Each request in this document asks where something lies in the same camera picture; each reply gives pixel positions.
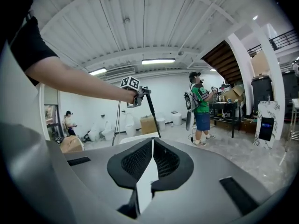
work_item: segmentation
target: railing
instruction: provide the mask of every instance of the railing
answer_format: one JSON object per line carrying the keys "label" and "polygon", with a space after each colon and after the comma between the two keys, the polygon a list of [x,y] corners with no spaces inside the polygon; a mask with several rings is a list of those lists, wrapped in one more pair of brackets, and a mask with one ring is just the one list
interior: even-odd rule
{"label": "railing", "polygon": [[[299,37],[295,30],[291,30],[286,33],[283,33],[282,35],[279,35],[277,37],[269,39],[269,42],[272,45],[273,50],[278,50],[285,46],[299,42]],[[260,45],[257,45],[256,47],[249,49],[248,54],[250,56],[255,56],[257,54],[257,52],[259,52],[261,50],[262,50],[262,45],[260,44]]]}
{"label": "railing", "polygon": [[262,50],[262,45],[258,45],[254,48],[249,49],[248,54],[253,57],[261,50]]}

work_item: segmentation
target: concrete floor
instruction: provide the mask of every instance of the concrete floor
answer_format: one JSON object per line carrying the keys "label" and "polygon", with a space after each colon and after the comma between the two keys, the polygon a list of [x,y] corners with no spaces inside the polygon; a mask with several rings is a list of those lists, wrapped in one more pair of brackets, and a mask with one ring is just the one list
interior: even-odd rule
{"label": "concrete floor", "polygon": [[[272,150],[266,150],[253,145],[254,135],[242,131],[235,131],[235,137],[231,138],[231,131],[212,127],[211,133],[216,138],[209,140],[202,149],[218,153],[241,167],[246,172],[259,180],[271,193],[291,183],[299,167],[299,143],[289,142],[288,152],[285,152],[285,141],[277,141]],[[181,126],[166,125],[161,131],[163,139],[193,145],[188,139],[191,134],[186,131],[185,123]],[[114,145],[126,138],[125,133],[117,135]],[[85,150],[108,147],[112,141],[98,141],[85,143]]]}

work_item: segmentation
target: hand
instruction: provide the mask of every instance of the hand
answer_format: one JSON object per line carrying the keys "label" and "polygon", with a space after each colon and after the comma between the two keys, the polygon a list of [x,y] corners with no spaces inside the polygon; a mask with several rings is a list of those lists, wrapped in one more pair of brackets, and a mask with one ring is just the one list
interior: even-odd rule
{"label": "hand", "polygon": [[129,104],[132,104],[134,102],[134,97],[137,95],[137,92],[134,90],[128,90],[128,100],[127,102]]}

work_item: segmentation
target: toilet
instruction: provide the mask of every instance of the toilet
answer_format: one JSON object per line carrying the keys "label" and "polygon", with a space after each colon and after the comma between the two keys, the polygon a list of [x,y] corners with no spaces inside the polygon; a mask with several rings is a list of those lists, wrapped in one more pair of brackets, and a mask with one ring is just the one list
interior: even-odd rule
{"label": "toilet", "polygon": [[111,140],[114,137],[114,129],[112,128],[109,121],[106,121],[105,123],[105,130],[102,132],[102,135],[105,137],[105,139]]}
{"label": "toilet", "polygon": [[157,123],[159,126],[159,130],[164,130],[165,129],[165,119],[163,117],[157,118]]}
{"label": "toilet", "polygon": [[125,129],[126,129],[127,136],[134,137],[136,134],[136,128],[134,123],[134,117],[131,113],[126,114],[125,123],[126,123]]}
{"label": "toilet", "polygon": [[182,124],[182,114],[179,112],[171,112],[171,120],[174,125],[181,125]]}
{"label": "toilet", "polygon": [[100,133],[97,130],[96,124],[93,124],[92,128],[90,129],[88,136],[92,142],[96,142],[100,139]]}

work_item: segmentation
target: blue shorts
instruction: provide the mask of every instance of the blue shorts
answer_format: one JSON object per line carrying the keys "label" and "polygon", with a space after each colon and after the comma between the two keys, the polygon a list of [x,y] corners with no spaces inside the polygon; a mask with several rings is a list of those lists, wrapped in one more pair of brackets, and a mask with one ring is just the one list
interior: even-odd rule
{"label": "blue shorts", "polygon": [[196,129],[199,131],[210,130],[210,113],[194,113]]}

